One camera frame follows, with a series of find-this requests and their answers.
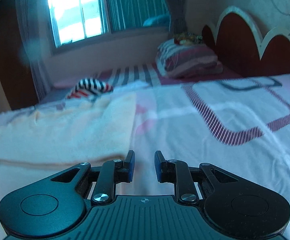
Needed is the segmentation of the cream knit sweater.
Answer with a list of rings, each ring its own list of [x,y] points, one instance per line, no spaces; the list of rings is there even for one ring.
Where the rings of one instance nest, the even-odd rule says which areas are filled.
[[[0,124],[0,161],[45,166],[122,158],[129,151],[135,113],[135,93],[13,111],[0,116],[5,122]]]

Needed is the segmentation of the patterned white pink quilt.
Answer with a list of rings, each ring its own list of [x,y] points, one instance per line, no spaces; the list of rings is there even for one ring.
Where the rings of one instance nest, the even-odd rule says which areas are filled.
[[[211,163],[272,189],[290,203],[290,74],[156,86],[136,92],[133,181],[123,194],[170,194],[154,153]],[[290,222],[284,233],[290,239]]]

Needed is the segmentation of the striped folded garment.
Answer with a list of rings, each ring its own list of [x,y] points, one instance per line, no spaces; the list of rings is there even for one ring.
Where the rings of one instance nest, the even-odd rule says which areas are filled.
[[[104,93],[113,92],[114,88],[107,82],[87,77],[79,80],[66,94],[65,99],[80,99],[90,96],[98,97]]]

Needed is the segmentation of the dark wooden door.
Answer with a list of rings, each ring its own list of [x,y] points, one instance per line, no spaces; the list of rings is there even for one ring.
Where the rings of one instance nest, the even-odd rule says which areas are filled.
[[[12,110],[38,103],[15,0],[0,0],[0,82]]]

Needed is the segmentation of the striped pillow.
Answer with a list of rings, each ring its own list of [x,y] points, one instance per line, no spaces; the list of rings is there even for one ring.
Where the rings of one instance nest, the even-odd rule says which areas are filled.
[[[158,46],[155,62],[160,74],[171,79],[223,72],[217,55],[205,44],[179,45],[173,39]]]

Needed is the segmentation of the striped purple bedsheet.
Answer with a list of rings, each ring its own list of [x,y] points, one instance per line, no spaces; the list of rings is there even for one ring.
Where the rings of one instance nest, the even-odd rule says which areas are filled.
[[[136,81],[142,81],[147,83],[149,86],[160,86],[160,85],[172,85],[178,83],[187,82],[199,82],[208,80],[221,80],[221,79],[236,79],[241,76],[229,68],[222,65],[220,62],[217,64],[215,74],[209,75],[196,75],[193,77],[182,77],[173,79],[170,77],[162,76],[157,69],[156,64],[141,64],[132,67],[125,67],[119,69],[110,69],[102,71],[100,73],[94,73],[87,77],[71,77],[53,85],[51,91],[41,100],[41,104],[59,101],[66,98],[67,94],[74,89],[75,85],[85,80],[96,79],[104,83],[108,83],[111,86],[120,87],[125,86],[129,83]]]

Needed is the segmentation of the grey left curtain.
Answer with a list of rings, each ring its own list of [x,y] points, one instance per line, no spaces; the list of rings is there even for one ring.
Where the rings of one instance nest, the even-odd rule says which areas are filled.
[[[15,0],[19,32],[29,59],[33,85],[39,101],[51,91],[51,82],[41,55],[38,0]]]

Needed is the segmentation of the grey curtain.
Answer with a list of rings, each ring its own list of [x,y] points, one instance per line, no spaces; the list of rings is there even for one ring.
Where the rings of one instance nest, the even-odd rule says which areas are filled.
[[[185,20],[186,0],[166,0],[170,13],[170,31],[180,34],[187,31]]]
[[[15,0],[19,32],[29,59],[33,85],[39,101],[51,91],[51,82],[41,55],[38,0]]]

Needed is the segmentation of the window with teal blinds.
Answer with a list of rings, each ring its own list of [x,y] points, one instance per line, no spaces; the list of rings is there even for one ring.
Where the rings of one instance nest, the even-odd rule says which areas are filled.
[[[88,38],[141,29],[169,14],[166,0],[47,0],[55,48]]]

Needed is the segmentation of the red white headboard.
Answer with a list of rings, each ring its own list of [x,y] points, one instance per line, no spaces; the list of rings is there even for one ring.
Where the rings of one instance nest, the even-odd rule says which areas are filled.
[[[202,29],[219,61],[242,77],[290,74],[290,30],[278,26],[265,35],[243,9],[227,7],[217,24]]]

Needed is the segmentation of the colourful item on pillow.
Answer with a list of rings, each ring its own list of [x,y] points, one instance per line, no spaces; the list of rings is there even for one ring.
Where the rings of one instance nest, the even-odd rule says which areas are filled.
[[[203,44],[204,40],[202,36],[197,35],[195,33],[180,33],[174,35],[174,43],[177,45],[196,45],[196,44]]]

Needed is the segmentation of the teal plush on sill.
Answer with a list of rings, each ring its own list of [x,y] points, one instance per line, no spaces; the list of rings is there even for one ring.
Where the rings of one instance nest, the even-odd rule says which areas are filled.
[[[146,19],[143,23],[143,27],[165,27],[170,25],[170,16],[167,14],[154,16]]]

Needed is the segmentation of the grey right curtain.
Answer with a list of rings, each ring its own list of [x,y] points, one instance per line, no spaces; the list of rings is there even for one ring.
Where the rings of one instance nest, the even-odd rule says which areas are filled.
[[[180,34],[187,31],[185,20],[186,0],[166,0],[170,13],[170,31]]]

